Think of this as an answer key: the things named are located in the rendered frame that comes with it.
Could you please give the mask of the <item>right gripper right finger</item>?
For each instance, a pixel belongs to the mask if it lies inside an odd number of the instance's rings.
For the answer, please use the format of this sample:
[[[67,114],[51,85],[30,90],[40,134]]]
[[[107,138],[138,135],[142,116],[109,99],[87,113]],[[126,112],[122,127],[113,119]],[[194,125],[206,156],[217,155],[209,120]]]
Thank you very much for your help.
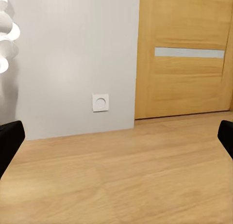
[[[233,159],[233,122],[222,120],[217,136]]]

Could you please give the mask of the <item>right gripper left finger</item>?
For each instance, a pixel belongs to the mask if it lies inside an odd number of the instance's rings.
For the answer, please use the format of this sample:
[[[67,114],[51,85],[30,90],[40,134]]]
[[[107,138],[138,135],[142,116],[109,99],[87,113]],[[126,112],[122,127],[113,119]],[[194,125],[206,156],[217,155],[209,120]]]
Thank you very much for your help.
[[[0,126],[0,178],[25,139],[20,120]]]

